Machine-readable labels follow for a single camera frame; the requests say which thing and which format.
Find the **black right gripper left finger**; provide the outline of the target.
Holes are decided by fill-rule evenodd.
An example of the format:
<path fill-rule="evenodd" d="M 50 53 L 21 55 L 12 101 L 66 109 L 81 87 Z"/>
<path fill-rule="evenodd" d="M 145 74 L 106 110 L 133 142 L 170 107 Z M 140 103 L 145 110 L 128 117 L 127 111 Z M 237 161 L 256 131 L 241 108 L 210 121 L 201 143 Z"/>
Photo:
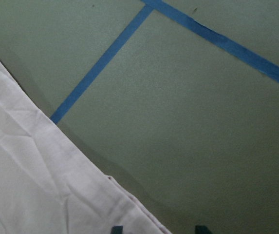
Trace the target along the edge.
<path fill-rule="evenodd" d="M 123 234 L 123 226 L 113 226 L 111 234 Z"/>

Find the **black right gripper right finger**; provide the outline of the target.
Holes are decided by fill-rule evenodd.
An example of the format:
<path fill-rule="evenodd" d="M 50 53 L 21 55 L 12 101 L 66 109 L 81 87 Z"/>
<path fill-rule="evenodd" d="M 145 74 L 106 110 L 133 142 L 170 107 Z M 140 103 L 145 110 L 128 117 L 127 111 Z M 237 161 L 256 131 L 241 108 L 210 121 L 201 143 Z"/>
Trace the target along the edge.
<path fill-rule="evenodd" d="M 211 231 L 207 226 L 196 225 L 195 234 L 211 234 Z"/>

